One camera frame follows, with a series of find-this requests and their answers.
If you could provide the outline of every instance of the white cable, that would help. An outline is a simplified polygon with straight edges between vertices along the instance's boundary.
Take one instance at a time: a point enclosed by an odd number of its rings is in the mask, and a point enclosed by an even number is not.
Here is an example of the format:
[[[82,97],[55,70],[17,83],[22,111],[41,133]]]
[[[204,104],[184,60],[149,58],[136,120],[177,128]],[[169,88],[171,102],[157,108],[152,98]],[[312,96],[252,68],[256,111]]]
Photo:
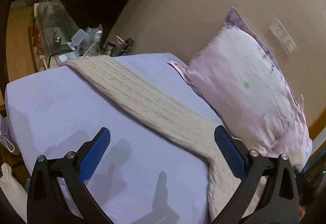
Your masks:
[[[5,147],[7,148],[7,150],[9,150],[11,153],[13,153],[15,151],[15,146],[14,144],[11,143],[11,141],[9,139],[6,138],[6,135],[8,134],[8,123],[7,124],[7,131],[6,133],[2,133],[2,131],[0,130],[0,141],[3,140]]]
[[[85,57],[85,55],[87,54],[87,52],[88,52],[89,50],[91,50],[91,48],[92,48],[94,45],[97,45],[97,49],[98,49],[98,50],[100,49],[100,48],[98,47],[98,44],[94,43],[94,44],[91,45],[91,47],[90,47],[89,49],[87,49],[87,51],[86,51],[86,52],[85,52],[81,57]]]
[[[117,39],[117,41],[118,41],[119,44],[125,44],[126,43],[126,41],[124,41],[123,39],[121,39],[120,36],[116,35],[115,37],[116,37],[116,39]]]

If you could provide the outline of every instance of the floor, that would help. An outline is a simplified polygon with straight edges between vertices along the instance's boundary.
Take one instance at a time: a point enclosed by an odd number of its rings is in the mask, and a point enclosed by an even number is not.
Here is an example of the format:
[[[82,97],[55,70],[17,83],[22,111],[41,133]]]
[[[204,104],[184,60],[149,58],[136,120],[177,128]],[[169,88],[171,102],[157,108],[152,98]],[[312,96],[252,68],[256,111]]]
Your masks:
[[[21,6],[24,4],[24,0],[13,2],[9,12],[6,38],[9,81],[35,73],[29,36],[29,26],[33,24],[33,7]],[[0,155],[4,162],[7,162],[11,167],[23,161],[21,155],[12,155],[1,144]],[[14,168],[13,175],[22,185],[25,184],[26,178],[30,177],[25,165]]]
[[[9,81],[35,73],[28,28],[33,24],[33,7],[11,8],[7,25],[7,69]]]

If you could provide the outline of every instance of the green spot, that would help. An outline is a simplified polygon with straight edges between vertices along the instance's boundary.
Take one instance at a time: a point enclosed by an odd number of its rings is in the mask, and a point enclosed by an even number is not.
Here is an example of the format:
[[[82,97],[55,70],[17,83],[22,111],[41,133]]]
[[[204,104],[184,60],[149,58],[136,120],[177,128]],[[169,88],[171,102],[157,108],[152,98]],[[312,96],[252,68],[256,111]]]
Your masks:
[[[248,88],[249,88],[249,83],[248,83],[248,81],[244,81],[244,82],[243,82],[243,86],[244,86],[246,89],[248,89]]]

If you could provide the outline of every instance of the beige wall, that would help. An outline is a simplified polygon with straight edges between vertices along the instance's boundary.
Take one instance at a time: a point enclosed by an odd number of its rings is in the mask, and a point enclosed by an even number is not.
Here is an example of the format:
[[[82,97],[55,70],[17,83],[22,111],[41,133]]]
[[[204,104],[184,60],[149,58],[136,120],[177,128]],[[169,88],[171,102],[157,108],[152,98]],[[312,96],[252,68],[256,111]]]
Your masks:
[[[271,49],[295,96],[304,95],[308,125],[326,107],[326,0],[130,0],[109,39],[135,39],[134,53],[171,52],[188,63],[234,6]],[[278,18],[297,45],[287,57],[268,31]]]

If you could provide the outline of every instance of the metal screw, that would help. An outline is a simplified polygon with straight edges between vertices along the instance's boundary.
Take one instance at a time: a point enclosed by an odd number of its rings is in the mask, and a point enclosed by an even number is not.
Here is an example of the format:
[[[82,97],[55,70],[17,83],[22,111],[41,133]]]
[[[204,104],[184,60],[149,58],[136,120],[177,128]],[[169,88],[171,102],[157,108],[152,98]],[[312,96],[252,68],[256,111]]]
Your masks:
[[[288,156],[284,153],[281,154],[281,158],[282,160],[287,160],[288,159]]]
[[[252,157],[258,157],[259,153],[257,150],[251,150],[250,155],[252,155]]]
[[[72,159],[75,156],[75,153],[73,151],[69,151],[66,156],[68,159]]]
[[[38,162],[41,162],[41,161],[43,161],[43,160],[44,160],[44,156],[43,156],[43,155],[38,156],[38,158],[37,158],[37,161],[38,161]]]
[[[55,37],[53,41],[58,44],[58,43],[61,43],[61,40],[62,40],[61,37],[58,36],[58,37]]]

